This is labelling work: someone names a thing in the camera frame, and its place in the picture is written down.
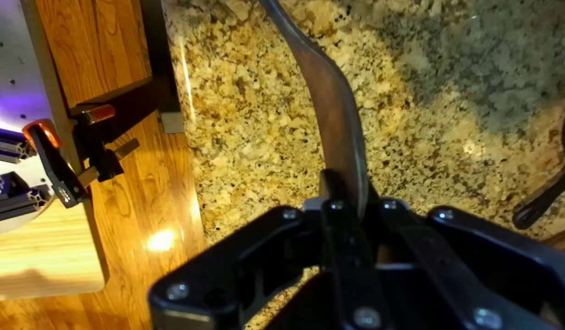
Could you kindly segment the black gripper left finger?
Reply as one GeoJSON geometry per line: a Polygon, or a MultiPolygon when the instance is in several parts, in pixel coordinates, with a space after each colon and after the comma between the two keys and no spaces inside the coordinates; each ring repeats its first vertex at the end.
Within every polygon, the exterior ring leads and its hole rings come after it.
{"type": "Polygon", "coordinates": [[[291,285],[290,326],[381,324],[374,258],[346,201],[273,207],[163,274],[148,291],[152,328],[242,330],[291,285]]]}

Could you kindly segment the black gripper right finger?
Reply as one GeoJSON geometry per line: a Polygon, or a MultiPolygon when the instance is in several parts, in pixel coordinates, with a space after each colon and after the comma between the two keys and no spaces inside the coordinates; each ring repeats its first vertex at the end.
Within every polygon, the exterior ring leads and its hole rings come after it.
{"type": "Polygon", "coordinates": [[[379,197],[368,223],[401,241],[466,330],[565,330],[563,251],[447,205],[420,216],[379,197]]]}

